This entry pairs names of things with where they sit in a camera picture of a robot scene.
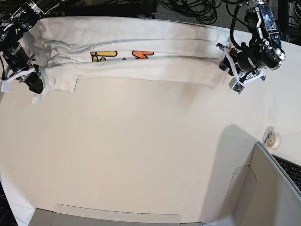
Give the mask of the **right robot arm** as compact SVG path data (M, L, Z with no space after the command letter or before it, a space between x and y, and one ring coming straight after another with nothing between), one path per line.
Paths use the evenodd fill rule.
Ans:
M39 66L32 63L35 55L28 56L19 40L42 16L49 14L60 3L60 0L25 0L14 13L6 14L0 19L1 92L9 92L11 82L18 80L25 83L30 91L42 93L44 86L40 78L41 72Z

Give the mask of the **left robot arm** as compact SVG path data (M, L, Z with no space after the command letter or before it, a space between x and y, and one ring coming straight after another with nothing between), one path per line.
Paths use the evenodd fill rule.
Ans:
M268 0L223 0L232 17L230 55L242 80L248 80L262 68L278 69L285 61L280 34ZM234 38L236 22L243 24L252 34L249 43L238 44Z

